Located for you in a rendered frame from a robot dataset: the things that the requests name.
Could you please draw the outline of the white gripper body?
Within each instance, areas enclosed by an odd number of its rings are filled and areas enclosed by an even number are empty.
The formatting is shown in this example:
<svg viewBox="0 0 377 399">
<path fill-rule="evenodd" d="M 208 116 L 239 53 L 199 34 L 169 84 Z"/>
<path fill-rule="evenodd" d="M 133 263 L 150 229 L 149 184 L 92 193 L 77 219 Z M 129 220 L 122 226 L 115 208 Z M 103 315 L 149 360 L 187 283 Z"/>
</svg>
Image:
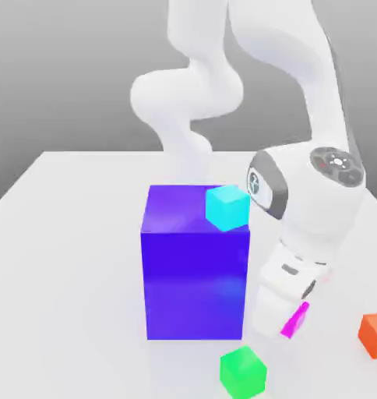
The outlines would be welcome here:
<svg viewBox="0 0 377 399">
<path fill-rule="evenodd" d="M 301 302 L 279 296 L 267 286 L 260 285 L 252 313 L 252 327 L 266 337 L 281 335 L 285 323 L 293 316 Z"/>
</svg>

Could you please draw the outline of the small magenta cube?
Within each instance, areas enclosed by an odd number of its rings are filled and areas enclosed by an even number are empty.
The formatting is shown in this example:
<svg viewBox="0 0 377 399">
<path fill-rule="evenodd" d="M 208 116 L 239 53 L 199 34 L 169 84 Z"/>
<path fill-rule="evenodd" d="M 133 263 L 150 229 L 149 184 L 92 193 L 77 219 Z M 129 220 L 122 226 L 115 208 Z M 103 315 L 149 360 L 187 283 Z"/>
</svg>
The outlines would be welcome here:
<svg viewBox="0 0 377 399">
<path fill-rule="evenodd" d="M 308 308 L 308 302 L 301 303 L 293 316 L 285 323 L 280 334 L 291 339 L 303 324 Z"/>
</svg>

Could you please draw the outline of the small green cube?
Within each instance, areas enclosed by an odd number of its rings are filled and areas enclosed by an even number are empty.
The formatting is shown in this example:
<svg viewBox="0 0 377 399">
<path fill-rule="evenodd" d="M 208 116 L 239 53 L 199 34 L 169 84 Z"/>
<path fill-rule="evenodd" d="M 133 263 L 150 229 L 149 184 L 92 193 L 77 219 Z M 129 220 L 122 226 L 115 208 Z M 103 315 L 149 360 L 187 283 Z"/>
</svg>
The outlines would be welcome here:
<svg viewBox="0 0 377 399">
<path fill-rule="evenodd" d="M 251 399 L 266 388 L 267 367 L 248 346 L 220 357 L 220 381 L 232 399 Z"/>
</svg>

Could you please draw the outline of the small orange cube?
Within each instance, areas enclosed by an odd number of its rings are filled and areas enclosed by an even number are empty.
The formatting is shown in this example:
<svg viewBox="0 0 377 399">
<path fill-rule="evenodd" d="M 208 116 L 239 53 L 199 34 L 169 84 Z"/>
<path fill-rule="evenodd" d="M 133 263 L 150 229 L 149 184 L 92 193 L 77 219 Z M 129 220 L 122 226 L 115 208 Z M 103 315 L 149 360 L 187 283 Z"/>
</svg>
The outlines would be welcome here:
<svg viewBox="0 0 377 399">
<path fill-rule="evenodd" d="M 358 338 L 373 359 L 377 359 L 377 313 L 362 317 Z"/>
</svg>

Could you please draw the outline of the small cyan cube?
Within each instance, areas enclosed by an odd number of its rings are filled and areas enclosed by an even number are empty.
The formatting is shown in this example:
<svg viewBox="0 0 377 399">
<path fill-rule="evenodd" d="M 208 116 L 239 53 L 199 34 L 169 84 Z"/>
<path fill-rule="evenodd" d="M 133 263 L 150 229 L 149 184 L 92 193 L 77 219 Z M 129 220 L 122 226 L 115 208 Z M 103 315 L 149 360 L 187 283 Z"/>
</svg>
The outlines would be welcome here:
<svg viewBox="0 0 377 399">
<path fill-rule="evenodd" d="M 236 185 L 206 191 L 206 219 L 220 231 L 243 227 L 249 221 L 250 196 Z"/>
</svg>

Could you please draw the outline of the large blue box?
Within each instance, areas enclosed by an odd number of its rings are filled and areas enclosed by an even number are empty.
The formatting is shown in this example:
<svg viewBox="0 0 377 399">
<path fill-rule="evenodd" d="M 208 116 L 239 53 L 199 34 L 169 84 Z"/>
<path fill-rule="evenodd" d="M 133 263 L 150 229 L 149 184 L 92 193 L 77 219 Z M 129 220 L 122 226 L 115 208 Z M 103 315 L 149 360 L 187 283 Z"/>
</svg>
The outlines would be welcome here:
<svg viewBox="0 0 377 399">
<path fill-rule="evenodd" d="M 239 340 L 248 271 L 248 224 L 220 231 L 205 215 L 218 185 L 152 185 L 141 227 L 150 340 Z"/>
</svg>

